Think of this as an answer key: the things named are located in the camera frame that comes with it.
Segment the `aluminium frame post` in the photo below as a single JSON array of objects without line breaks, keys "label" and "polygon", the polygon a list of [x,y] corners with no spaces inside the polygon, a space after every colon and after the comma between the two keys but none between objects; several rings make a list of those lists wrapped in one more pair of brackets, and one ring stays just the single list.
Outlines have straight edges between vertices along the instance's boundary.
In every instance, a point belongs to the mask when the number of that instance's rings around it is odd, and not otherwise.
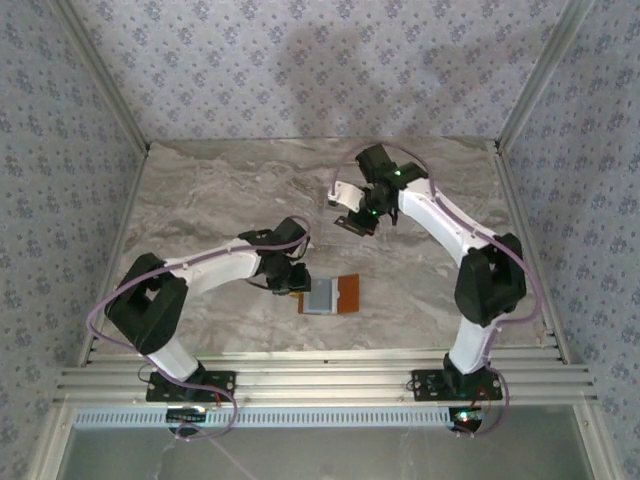
[{"label": "aluminium frame post", "polygon": [[566,0],[531,74],[496,139],[496,148],[500,154],[507,153],[513,146],[595,3],[596,0]]},{"label": "aluminium frame post", "polygon": [[70,0],[47,0],[47,3],[65,30],[70,43],[89,71],[102,98],[114,114],[124,134],[139,152],[146,154],[148,152],[147,141],[72,3]]}]

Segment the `aluminium frame rail with slots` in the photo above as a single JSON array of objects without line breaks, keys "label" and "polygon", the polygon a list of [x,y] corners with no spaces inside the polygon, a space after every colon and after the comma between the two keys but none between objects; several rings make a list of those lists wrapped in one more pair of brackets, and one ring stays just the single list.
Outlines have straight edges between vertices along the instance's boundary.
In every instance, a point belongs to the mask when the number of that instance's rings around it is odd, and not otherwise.
[{"label": "aluminium frame rail with slots", "polygon": [[[235,397],[242,406],[400,406],[415,369],[441,366],[441,350],[395,349],[245,352],[207,356],[210,370],[236,373]],[[593,403],[597,394],[588,368],[562,361],[556,348],[497,349],[492,361],[505,377],[512,405]],[[146,386],[134,355],[94,354],[85,367],[63,371],[54,393],[58,403],[138,405]]]}]

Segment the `small circuit board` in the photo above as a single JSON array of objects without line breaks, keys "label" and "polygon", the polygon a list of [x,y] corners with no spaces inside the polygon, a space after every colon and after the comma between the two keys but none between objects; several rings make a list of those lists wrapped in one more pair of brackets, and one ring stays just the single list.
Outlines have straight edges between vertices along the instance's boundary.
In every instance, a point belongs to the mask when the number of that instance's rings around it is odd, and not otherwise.
[{"label": "small circuit board", "polygon": [[202,407],[171,407],[165,414],[166,423],[203,423],[207,411]]},{"label": "small circuit board", "polygon": [[481,427],[485,413],[480,407],[451,407],[449,416],[453,423],[451,431],[474,435]]}]

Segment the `aluminium side rail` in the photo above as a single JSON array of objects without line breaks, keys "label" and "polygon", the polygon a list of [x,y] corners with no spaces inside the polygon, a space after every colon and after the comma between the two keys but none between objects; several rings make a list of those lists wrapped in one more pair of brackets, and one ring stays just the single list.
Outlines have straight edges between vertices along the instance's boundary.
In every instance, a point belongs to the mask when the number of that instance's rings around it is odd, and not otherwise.
[{"label": "aluminium side rail", "polygon": [[572,363],[571,350],[563,332],[561,317],[554,305],[546,272],[537,250],[534,235],[529,225],[529,219],[518,191],[515,177],[511,171],[508,159],[500,150],[499,144],[496,141],[489,140],[486,142],[486,146],[488,152],[493,157],[499,183],[509,208],[510,218],[523,246],[525,260],[540,285],[542,292],[540,296],[540,318],[544,326],[545,338],[553,337],[555,339],[555,346],[559,351],[559,358],[563,363],[570,364]]},{"label": "aluminium side rail", "polygon": [[[113,287],[116,284],[116,277],[119,269],[119,261],[124,249],[124,243],[126,240],[126,234],[128,229],[129,220],[134,209],[137,193],[140,187],[141,178],[143,175],[144,167],[149,156],[150,146],[147,145],[143,151],[138,166],[134,172],[131,188],[129,189],[128,196],[125,202],[123,213],[120,217],[118,229],[115,236],[113,248],[107,262],[106,274],[98,289],[97,300],[102,301],[108,294],[113,291]],[[84,337],[80,353],[78,354],[76,365],[78,367],[85,367],[90,359],[95,335],[89,328],[90,320],[97,320],[98,323],[94,326],[95,329],[100,330],[102,325],[101,315],[97,310],[98,305],[95,305],[89,309],[89,313],[85,319],[86,335]]]}]

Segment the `brown leather card holder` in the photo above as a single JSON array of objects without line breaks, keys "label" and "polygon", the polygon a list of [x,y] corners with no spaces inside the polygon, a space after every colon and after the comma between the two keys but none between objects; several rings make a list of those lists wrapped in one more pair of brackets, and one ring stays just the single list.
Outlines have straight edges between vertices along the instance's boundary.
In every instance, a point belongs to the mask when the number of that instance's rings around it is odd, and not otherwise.
[{"label": "brown leather card holder", "polygon": [[[324,315],[344,315],[357,313],[360,310],[360,277],[358,274],[343,275],[330,278],[333,281],[333,308],[332,312]],[[298,313],[309,314],[304,311],[304,296],[302,293],[298,300]]]}]

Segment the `blue grey credit card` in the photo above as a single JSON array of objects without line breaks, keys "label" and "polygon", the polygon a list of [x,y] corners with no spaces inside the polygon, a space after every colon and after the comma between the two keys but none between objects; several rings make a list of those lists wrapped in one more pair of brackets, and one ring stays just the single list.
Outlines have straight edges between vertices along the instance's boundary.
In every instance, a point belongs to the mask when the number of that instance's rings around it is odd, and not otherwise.
[{"label": "blue grey credit card", "polygon": [[333,308],[333,281],[316,278],[311,281],[311,290],[304,296],[304,311],[309,314],[329,314]]}]

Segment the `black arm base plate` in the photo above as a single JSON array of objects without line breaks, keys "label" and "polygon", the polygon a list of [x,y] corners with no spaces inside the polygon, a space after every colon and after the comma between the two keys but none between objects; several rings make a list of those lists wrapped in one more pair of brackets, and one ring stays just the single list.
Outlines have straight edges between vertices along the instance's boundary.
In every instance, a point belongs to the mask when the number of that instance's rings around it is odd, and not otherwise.
[{"label": "black arm base plate", "polygon": [[[236,373],[234,371],[204,371],[196,373],[186,380],[187,383],[214,386],[234,394]],[[147,402],[186,402],[186,403],[229,403],[230,400],[214,392],[201,389],[186,389],[153,372],[149,378],[146,392]]]},{"label": "black arm base plate", "polygon": [[502,400],[498,376],[486,369],[461,375],[448,370],[413,370],[408,382],[415,401]]}]

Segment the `grey metal sheet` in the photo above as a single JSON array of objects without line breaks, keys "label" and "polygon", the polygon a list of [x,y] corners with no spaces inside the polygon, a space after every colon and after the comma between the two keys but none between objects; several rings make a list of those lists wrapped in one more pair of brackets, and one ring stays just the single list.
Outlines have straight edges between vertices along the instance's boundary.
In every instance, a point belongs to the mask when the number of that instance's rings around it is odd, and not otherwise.
[{"label": "grey metal sheet", "polygon": [[166,429],[76,430],[56,480],[595,480],[565,419],[447,429],[238,429],[179,442]]}]

